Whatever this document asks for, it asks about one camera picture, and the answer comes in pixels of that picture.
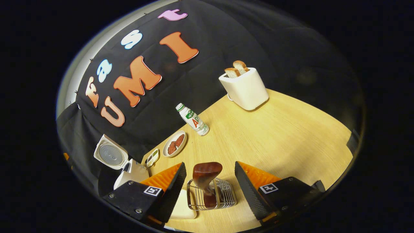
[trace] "metal toast rack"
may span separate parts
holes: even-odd
[[[237,204],[236,195],[234,194],[233,186],[224,180],[214,178],[210,182],[210,187],[214,189],[216,194],[216,206],[207,207],[204,204],[204,192],[195,184],[191,185],[193,180],[189,180],[187,183],[187,202],[188,207],[192,210],[210,210],[210,209],[223,209],[234,206]],[[191,203],[191,194],[195,196],[195,203]]]

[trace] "bottle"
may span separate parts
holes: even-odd
[[[183,118],[183,120],[187,122],[191,128],[193,128],[198,133],[198,135],[204,136],[208,133],[210,128],[208,125],[204,124],[204,122],[193,110],[184,106],[182,103],[177,105],[176,109],[180,113],[180,116]]]

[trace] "wooden table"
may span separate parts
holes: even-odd
[[[294,176],[308,185],[322,180],[326,189],[344,172],[352,159],[346,146],[350,130],[307,103],[273,90],[267,92],[269,100],[253,111],[242,109],[227,96],[215,102],[199,114],[210,127],[205,136],[199,136],[188,124],[178,129],[187,133],[185,147],[173,158],[161,154],[155,166],[150,167],[150,175],[184,162],[186,189],[195,164],[219,162],[223,171],[218,178],[233,185],[238,203],[226,209],[198,211],[192,220],[171,219],[166,226],[197,233],[259,227],[234,175],[237,160],[282,179]],[[161,153],[167,140],[156,147]],[[149,154],[143,157],[142,164]]]

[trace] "bottle cap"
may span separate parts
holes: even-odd
[[[181,109],[183,109],[184,108],[184,105],[183,104],[181,104],[181,103],[179,103],[178,105],[177,105],[177,107],[176,107],[176,109],[177,109],[177,111],[180,111]]]

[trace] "open lid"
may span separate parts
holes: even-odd
[[[102,135],[96,146],[94,157],[106,166],[116,170],[128,164],[127,151],[105,134]]]

